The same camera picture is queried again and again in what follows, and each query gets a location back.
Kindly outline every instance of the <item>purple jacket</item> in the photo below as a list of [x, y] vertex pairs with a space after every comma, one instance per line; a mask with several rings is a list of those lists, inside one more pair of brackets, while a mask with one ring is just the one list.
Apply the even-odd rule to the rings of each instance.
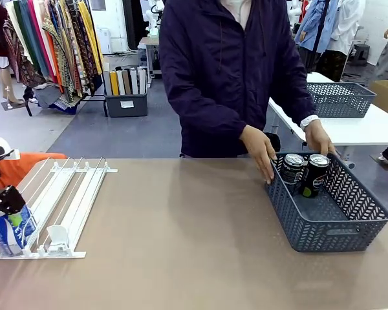
[[247, 153], [239, 136], [264, 129], [269, 97], [297, 124], [315, 113], [285, 0], [252, 0], [246, 30], [220, 0], [167, 0], [160, 64], [194, 158]]

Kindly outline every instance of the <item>can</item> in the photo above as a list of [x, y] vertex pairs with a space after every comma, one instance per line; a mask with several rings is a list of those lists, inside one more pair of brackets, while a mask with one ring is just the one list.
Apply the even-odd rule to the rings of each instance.
[[300, 172], [305, 160], [297, 154], [287, 154], [283, 160], [283, 166], [280, 171], [282, 180], [287, 185], [295, 185], [300, 177]]
[[319, 194], [329, 162], [329, 158], [324, 155], [313, 154], [309, 157], [300, 187], [300, 193], [304, 197], [313, 198]]
[[26, 205], [19, 213], [12, 215], [0, 211], [0, 254], [3, 256], [20, 255], [27, 244], [28, 237], [35, 230], [36, 222]]

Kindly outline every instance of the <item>wristwatch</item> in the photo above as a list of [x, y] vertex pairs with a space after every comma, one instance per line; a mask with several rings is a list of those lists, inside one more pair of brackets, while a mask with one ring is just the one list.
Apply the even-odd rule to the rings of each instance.
[[300, 122], [300, 128], [305, 131], [305, 128], [312, 123], [314, 120], [319, 119], [317, 115], [311, 115], [305, 118], [303, 121]]

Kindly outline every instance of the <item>dark gray plastic basket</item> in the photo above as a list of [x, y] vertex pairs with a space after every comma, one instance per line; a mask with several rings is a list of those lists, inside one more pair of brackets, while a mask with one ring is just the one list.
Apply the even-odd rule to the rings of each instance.
[[[313, 153], [298, 153], [307, 161]], [[298, 252], [364, 251], [388, 222], [388, 210], [335, 155], [316, 198], [305, 198], [280, 177], [287, 153], [273, 162], [275, 180], [266, 187], [277, 217]]]
[[308, 83], [320, 118], [363, 118], [376, 94], [357, 83]]

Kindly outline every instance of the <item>blue and white can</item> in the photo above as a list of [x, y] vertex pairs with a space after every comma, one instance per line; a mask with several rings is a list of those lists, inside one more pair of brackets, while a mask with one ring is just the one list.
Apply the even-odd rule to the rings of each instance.
[[19, 213], [7, 215], [0, 211], [0, 254], [15, 256], [22, 253], [28, 237], [36, 230], [36, 222], [25, 205]]

